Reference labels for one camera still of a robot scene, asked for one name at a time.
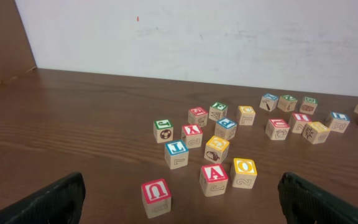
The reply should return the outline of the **yellow C block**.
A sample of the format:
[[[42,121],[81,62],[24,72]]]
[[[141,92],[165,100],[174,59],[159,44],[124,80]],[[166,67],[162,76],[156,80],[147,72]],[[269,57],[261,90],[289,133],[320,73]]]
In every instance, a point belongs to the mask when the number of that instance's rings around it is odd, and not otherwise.
[[[251,106],[238,106],[236,120],[238,125],[252,126],[256,112]]]

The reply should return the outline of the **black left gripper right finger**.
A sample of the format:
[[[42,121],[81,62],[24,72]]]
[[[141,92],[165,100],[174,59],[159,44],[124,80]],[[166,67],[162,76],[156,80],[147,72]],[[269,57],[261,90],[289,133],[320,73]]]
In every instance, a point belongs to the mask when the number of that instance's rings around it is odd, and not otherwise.
[[[278,192],[288,224],[358,224],[357,207],[292,172],[283,174]]]

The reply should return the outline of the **blue L block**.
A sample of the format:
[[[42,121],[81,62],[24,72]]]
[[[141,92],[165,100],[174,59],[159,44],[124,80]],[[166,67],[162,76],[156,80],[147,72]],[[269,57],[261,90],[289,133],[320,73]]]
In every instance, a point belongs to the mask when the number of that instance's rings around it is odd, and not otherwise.
[[[334,132],[344,133],[350,123],[346,114],[331,111],[325,121],[325,125]]]

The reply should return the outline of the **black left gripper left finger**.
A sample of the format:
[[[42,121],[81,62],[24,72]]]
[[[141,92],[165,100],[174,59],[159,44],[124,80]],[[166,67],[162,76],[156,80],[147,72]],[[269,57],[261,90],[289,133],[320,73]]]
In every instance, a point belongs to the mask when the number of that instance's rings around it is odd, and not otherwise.
[[[74,172],[0,210],[0,224],[79,224],[86,188]]]

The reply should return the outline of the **yellow O block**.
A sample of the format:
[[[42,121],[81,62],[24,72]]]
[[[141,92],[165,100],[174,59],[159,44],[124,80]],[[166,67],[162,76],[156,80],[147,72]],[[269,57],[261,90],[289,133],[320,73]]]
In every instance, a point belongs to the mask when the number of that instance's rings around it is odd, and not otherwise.
[[[255,162],[252,159],[234,158],[230,176],[233,187],[252,189],[257,178]]]

